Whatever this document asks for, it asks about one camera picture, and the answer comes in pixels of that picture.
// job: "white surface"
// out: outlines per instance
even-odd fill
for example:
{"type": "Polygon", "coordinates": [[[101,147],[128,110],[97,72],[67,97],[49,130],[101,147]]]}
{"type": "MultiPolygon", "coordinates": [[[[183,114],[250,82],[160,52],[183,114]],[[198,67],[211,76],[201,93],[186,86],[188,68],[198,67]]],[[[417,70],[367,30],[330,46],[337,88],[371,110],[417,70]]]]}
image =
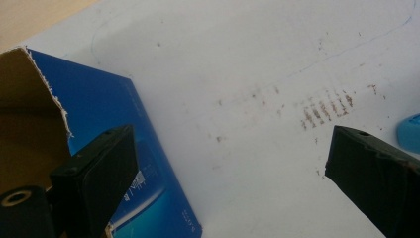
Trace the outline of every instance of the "white surface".
{"type": "Polygon", "coordinates": [[[383,237],[324,166],[420,110],[416,1],[101,1],[23,44],[133,80],[203,237],[383,237]]]}

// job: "blue box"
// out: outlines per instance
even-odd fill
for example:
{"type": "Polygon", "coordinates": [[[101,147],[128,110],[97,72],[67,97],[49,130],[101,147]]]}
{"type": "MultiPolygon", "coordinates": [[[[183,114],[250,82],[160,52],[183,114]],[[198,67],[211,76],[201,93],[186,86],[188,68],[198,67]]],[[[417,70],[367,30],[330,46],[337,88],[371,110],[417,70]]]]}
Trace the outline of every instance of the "blue box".
{"type": "Polygon", "coordinates": [[[65,114],[73,155],[102,132],[132,124],[140,171],[107,228],[118,237],[198,238],[198,223],[128,78],[33,50],[34,61],[65,114]]]}

